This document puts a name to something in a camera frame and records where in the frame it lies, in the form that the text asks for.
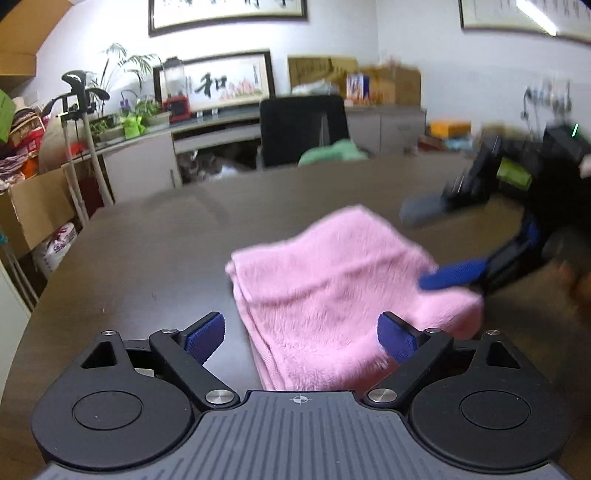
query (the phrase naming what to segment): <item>black office chair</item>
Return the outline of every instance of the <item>black office chair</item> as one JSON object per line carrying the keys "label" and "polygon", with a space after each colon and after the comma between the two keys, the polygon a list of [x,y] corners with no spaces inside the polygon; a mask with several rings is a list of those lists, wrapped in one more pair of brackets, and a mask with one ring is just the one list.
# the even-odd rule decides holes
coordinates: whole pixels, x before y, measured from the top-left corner
{"label": "black office chair", "polygon": [[340,95],[289,96],[261,102],[258,168],[297,164],[311,148],[349,138]]}

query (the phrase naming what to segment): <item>silver screw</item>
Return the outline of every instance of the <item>silver screw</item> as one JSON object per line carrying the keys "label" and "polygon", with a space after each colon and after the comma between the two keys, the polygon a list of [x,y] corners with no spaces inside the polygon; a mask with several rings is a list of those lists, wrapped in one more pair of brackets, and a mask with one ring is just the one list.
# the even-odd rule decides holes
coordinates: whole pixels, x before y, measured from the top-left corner
{"label": "silver screw", "polygon": [[389,388],[377,388],[368,394],[369,399],[376,403],[390,403],[398,398],[394,390]]}
{"label": "silver screw", "polygon": [[213,405],[225,405],[234,400],[234,394],[229,390],[213,390],[205,395],[205,400]]}

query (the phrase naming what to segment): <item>fluorescent light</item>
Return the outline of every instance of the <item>fluorescent light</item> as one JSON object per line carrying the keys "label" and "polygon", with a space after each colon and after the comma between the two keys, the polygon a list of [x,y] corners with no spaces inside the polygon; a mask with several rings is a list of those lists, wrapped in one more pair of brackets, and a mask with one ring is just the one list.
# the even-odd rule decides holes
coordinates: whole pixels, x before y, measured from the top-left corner
{"label": "fluorescent light", "polygon": [[554,25],[551,19],[549,19],[545,13],[542,12],[529,0],[517,0],[517,8],[530,17],[534,22],[541,26],[553,37],[558,33],[558,27]]}

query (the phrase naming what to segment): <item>chinese character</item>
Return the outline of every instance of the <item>chinese character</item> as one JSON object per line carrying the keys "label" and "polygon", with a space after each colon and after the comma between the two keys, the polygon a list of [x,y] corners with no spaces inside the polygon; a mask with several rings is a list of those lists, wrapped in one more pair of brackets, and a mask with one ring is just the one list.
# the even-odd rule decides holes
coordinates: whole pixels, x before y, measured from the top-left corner
{"label": "chinese character", "polygon": [[212,85],[215,83],[216,91],[218,92],[220,88],[226,88],[226,82],[228,81],[228,77],[222,75],[220,78],[214,78],[212,80],[212,74],[206,73],[201,78],[201,86],[195,90],[195,93],[201,93],[209,98],[212,97]]}

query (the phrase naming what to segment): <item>green bag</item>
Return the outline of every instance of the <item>green bag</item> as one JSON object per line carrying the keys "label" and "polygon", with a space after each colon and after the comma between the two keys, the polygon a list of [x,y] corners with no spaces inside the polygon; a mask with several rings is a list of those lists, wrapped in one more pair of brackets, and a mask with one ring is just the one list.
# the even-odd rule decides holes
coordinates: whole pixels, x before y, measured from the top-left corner
{"label": "green bag", "polygon": [[141,115],[129,115],[123,120],[123,127],[125,128],[125,138],[139,137],[146,131],[146,127],[142,125]]}
{"label": "green bag", "polygon": [[12,119],[17,107],[12,99],[0,90],[0,141],[8,142],[8,134],[12,127]]}

